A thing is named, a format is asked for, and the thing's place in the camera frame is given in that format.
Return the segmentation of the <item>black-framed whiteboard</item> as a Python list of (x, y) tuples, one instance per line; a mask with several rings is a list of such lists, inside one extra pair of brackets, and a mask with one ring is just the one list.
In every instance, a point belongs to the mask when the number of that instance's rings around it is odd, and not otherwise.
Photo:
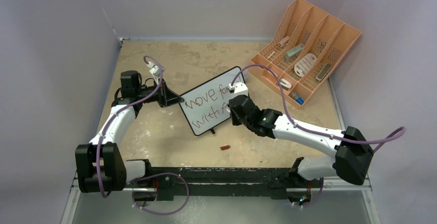
[(234, 94), (228, 87), (240, 70), (235, 66), (181, 94), (184, 102), (179, 105), (195, 136), (230, 118), (226, 108)]

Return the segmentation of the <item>brown marker cap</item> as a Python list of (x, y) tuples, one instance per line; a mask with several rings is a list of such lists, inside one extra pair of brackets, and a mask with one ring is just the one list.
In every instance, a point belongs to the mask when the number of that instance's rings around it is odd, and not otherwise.
[(225, 145), (225, 146), (221, 146), (220, 149), (221, 150), (227, 150), (230, 148), (230, 145)]

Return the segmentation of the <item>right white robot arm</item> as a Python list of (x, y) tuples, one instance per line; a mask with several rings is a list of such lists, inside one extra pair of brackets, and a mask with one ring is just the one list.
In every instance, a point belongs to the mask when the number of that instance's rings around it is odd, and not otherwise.
[(370, 145), (356, 144), (365, 137), (355, 127), (345, 131), (325, 128), (298, 120), (291, 121), (282, 112), (259, 109), (246, 95), (238, 95), (228, 103), (234, 126), (244, 125), (261, 137), (297, 142), (323, 153), (318, 158), (297, 159), (289, 173), (295, 186), (324, 177), (338, 176), (353, 185), (363, 185), (374, 151)]

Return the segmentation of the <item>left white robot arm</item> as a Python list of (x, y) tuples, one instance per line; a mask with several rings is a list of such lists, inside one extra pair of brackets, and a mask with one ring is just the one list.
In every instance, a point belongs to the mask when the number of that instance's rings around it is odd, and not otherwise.
[(153, 85), (147, 86), (137, 71), (121, 73), (121, 86), (114, 95), (110, 114), (101, 130), (88, 144), (75, 150), (78, 186), (83, 193), (121, 191), (134, 180), (140, 187), (153, 183), (147, 159), (124, 162), (119, 150), (129, 126), (138, 117), (144, 104), (156, 102), (165, 108), (182, 103), (184, 99), (170, 90), (157, 67), (150, 70)]

